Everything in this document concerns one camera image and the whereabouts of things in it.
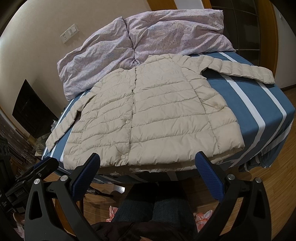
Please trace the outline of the lilac floral duvet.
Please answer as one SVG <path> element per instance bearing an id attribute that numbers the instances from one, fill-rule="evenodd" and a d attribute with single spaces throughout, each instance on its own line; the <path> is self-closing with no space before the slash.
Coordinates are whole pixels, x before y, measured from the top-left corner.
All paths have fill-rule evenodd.
<path id="1" fill-rule="evenodd" d="M 113 70 L 132 69 L 150 55 L 233 51 L 223 31 L 223 12 L 214 9 L 170 9 L 118 17 L 58 61 L 64 95 L 74 99 Z"/>

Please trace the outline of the wooden door frame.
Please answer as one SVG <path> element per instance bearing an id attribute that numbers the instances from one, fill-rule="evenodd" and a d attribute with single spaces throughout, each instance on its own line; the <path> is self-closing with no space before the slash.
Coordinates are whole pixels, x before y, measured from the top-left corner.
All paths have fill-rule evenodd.
<path id="1" fill-rule="evenodd" d="M 262 1 L 262 66 L 270 69 L 275 77 L 278 65 L 278 25 L 273 4 Z"/>

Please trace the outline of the beige quilted down jacket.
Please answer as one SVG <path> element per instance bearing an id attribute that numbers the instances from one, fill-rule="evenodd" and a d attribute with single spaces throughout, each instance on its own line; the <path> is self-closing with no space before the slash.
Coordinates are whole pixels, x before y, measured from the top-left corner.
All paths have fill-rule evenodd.
<path id="1" fill-rule="evenodd" d="M 75 169 L 97 153 L 101 166 L 192 166 L 202 151 L 212 162 L 245 146 L 236 116 L 203 71 L 273 84 L 264 67 L 198 57 L 149 56 L 130 70 L 99 80 L 70 108 L 46 141 L 52 150 L 71 131 L 64 166 Z"/>

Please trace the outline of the blue white striped bed sheet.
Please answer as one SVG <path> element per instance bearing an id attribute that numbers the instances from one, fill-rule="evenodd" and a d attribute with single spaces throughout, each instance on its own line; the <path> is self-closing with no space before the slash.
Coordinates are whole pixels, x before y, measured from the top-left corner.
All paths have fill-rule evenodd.
<path id="1" fill-rule="evenodd" d="M 216 53 L 208 56 L 248 64 L 236 54 Z M 270 166 L 272 160 L 262 159 L 261 156 L 266 153 L 270 154 L 271 148 L 274 145 L 282 145 L 288 135 L 295 112 L 290 101 L 276 86 L 275 82 L 273 84 L 265 84 L 245 77 L 227 76 L 211 69 L 204 70 L 202 74 L 206 77 L 211 87 L 222 95 L 228 107 L 236 116 L 245 144 L 244 148 L 234 155 L 213 163 L 221 164 L 224 168 L 229 168 L 255 158 L 259 164 Z M 58 124 L 64 119 L 74 103 L 90 90 L 87 90 L 70 102 Z M 56 142 L 52 150 L 48 150 L 46 147 L 44 156 L 57 158 L 62 161 L 64 166 L 63 155 L 70 134 L 71 131 L 67 130 L 65 135 Z M 99 171 L 102 174 L 119 176 L 144 171 L 187 171 L 194 169 L 194 167 L 193 160 L 192 166 L 185 168 L 180 168 L 173 164 L 167 166 L 121 166 L 106 168 L 100 165 Z"/>

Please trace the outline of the dark blue jeans leg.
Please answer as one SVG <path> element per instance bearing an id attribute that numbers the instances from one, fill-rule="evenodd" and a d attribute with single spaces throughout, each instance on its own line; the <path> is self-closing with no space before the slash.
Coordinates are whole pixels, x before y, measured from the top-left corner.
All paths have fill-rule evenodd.
<path id="1" fill-rule="evenodd" d="M 180 182 L 137 183 L 129 190 L 112 222 L 194 224 L 193 212 Z"/>

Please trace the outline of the black television screen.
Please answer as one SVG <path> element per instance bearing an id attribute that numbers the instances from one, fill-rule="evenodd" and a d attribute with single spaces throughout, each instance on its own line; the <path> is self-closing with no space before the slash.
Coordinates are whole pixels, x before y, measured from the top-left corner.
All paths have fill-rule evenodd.
<path id="1" fill-rule="evenodd" d="M 58 119 L 27 80 L 18 93 L 12 116 L 34 138 L 49 133 L 52 123 Z"/>

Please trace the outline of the white wall switch socket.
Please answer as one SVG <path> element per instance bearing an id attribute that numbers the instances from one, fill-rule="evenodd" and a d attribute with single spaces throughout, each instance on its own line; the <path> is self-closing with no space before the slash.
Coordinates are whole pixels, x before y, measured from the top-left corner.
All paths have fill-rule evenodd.
<path id="1" fill-rule="evenodd" d="M 74 35 L 79 32 L 76 24 L 72 24 L 64 33 L 60 35 L 60 39 L 63 44 L 68 42 Z"/>

